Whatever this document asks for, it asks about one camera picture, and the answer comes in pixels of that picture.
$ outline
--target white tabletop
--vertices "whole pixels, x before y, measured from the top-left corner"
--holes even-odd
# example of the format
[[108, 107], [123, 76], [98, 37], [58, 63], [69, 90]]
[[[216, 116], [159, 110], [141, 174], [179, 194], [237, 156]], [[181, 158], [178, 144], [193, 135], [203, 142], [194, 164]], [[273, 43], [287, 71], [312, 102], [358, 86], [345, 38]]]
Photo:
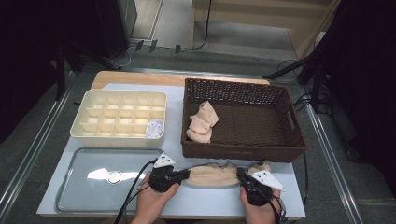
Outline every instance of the white tabletop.
[[[209, 160], [183, 157], [180, 140], [184, 87], [110, 83], [105, 86], [105, 89], [164, 91], [167, 94], [165, 139], [161, 149], [176, 161], [174, 165], [175, 170], [191, 168], [210, 162], [218, 162], [220, 164], [232, 162], [238, 166], [244, 167], [249, 167], [257, 163], [255, 161]], [[76, 138], [71, 136], [52, 175], [46, 194], [37, 209], [39, 215], [45, 217], [108, 217], [110, 215], [116, 215], [115, 213], [65, 213], [57, 209], [57, 194], [61, 189], [75, 151], [81, 147], [84, 146]], [[281, 198], [286, 205], [287, 217], [290, 219], [305, 217], [305, 211], [292, 164], [272, 162], [271, 168], [273, 175], [286, 188], [286, 191], [282, 191]], [[134, 210], [135, 201], [132, 201], [128, 206], [128, 213], [133, 214]], [[177, 194], [168, 202], [162, 212], [162, 217], [172, 218], [227, 219], [244, 216], [245, 210], [239, 201], [239, 186], [209, 189], [196, 188], [183, 183], [177, 191]]]

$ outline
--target table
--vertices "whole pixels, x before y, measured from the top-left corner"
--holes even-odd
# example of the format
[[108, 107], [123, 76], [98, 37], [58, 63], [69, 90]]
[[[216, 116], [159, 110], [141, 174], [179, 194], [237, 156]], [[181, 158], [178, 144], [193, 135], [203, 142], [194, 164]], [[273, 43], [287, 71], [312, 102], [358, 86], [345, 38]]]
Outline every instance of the table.
[[[326, 31], [340, 0], [213, 0], [211, 21], [287, 28], [298, 59]], [[192, 38], [196, 21], [206, 21], [209, 0], [192, 0]]]
[[[174, 159], [177, 164], [175, 169], [185, 169], [199, 164], [219, 162], [221, 164], [232, 162], [238, 166], [249, 167], [252, 161], [227, 161], [184, 158], [181, 153], [181, 117], [182, 117], [182, 92], [184, 79], [188, 76], [170, 74], [143, 74], [123, 72], [100, 72], [92, 84], [93, 89], [109, 90], [147, 90], [164, 91], [168, 96], [168, 107], [165, 126], [165, 140], [162, 150]], [[263, 79], [241, 79], [229, 77], [199, 77], [223, 79], [244, 82], [268, 84]], [[56, 167], [46, 194], [37, 209], [39, 215], [45, 217], [110, 217], [112, 213], [65, 213], [56, 209], [56, 196], [67, 173], [68, 165], [74, 152], [83, 145], [74, 137], [70, 137], [64, 153]], [[291, 163], [271, 163], [274, 176], [284, 185], [287, 191], [281, 195], [290, 219], [299, 219], [305, 216], [300, 191]], [[134, 202], [128, 206], [128, 213], [133, 214]], [[201, 218], [201, 219], [227, 219], [245, 216], [243, 205], [239, 201], [239, 187], [233, 186], [225, 189], [195, 189], [181, 185], [175, 195], [165, 206], [162, 218]]]

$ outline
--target crumpled beige fabric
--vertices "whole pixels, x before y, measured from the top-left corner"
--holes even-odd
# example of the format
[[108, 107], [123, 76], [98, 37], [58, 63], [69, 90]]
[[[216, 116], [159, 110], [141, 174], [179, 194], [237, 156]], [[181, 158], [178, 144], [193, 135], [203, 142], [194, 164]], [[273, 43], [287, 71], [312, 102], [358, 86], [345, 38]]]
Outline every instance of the crumpled beige fabric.
[[228, 163], [221, 167], [218, 163], [190, 168], [190, 177], [186, 180], [190, 185], [202, 187], [223, 187], [239, 183], [236, 177], [236, 165]]
[[213, 106], [208, 101], [201, 103], [198, 113], [190, 116], [190, 121], [187, 136], [194, 142], [210, 143], [212, 127], [219, 121]]
[[262, 161], [261, 164], [256, 164], [252, 167], [250, 167], [247, 170], [247, 174], [251, 175], [253, 173], [259, 172], [259, 171], [263, 171], [263, 170], [267, 170], [269, 172], [271, 172], [271, 166], [270, 166], [270, 162], [269, 161]]

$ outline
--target gray carpet floor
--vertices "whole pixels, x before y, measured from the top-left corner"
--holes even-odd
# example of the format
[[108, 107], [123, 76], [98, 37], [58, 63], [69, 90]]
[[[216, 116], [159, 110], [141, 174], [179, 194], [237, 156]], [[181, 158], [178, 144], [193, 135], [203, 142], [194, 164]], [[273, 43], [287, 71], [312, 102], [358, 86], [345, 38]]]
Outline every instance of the gray carpet floor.
[[[282, 63], [277, 60], [189, 50], [175, 54], [174, 49], [156, 48], [154, 52], [149, 52], [148, 47], [143, 47], [139, 51], [131, 48], [129, 52], [131, 55], [129, 63], [126, 53], [113, 60], [118, 64], [128, 63], [122, 67], [122, 71], [136, 71], [136, 69], [144, 68], [260, 78], [261, 75], [269, 75], [275, 72]], [[80, 102], [85, 91], [90, 89], [97, 72], [107, 70], [101, 64], [88, 58], [84, 59], [84, 63], [84, 70], [81, 73], [74, 72], [75, 81], [68, 84], [71, 91], [64, 109], [56, 120], [55, 126], [51, 130], [5, 223], [101, 223], [104, 220], [103, 218], [86, 217], [42, 217], [36, 214], [36, 209], [45, 194], [45, 188], [50, 182], [52, 173], [70, 136], [69, 131], [78, 112], [78, 104], [76, 103]], [[288, 87], [290, 95], [295, 101], [303, 94], [302, 88], [296, 83], [295, 78], [296, 75], [290, 72], [271, 82]], [[50, 112], [55, 95], [56, 86], [53, 86], [43, 95], [35, 108], [26, 115], [14, 133], [0, 144], [1, 189], [7, 186], [8, 181], [17, 171], [29, 146], [34, 141], [35, 135]], [[309, 146], [306, 152], [308, 186], [305, 185], [303, 156], [293, 162], [302, 198], [305, 196], [305, 189], [309, 188], [305, 206], [306, 217], [297, 223], [352, 223], [348, 219], [340, 194], [334, 184], [332, 172], [326, 162], [306, 108], [300, 110], [297, 114]], [[396, 203], [385, 184], [382, 174], [370, 164], [350, 161], [347, 158], [346, 146], [332, 118], [328, 115], [320, 115], [320, 118], [326, 134], [331, 140], [334, 155], [355, 197], [362, 220], [365, 223], [394, 223], [394, 220], [396, 220]]]

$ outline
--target person's left hand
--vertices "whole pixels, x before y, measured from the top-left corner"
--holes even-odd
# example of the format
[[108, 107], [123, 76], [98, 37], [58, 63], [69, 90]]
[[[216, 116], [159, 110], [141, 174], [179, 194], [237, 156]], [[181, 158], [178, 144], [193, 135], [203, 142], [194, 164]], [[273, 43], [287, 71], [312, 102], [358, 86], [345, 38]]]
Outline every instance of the person's left hand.
[[137, 195], [136, 214], [131, 224], [153, 223], [160, 216], [169, 199], [171, 199], [178, 190], [179, 184], [174, 184], [164, 193], [155, 191], [149, 186], [150, 174], [151, 172], [147, 172], [142, 181], [141, 189], [144, 190]]

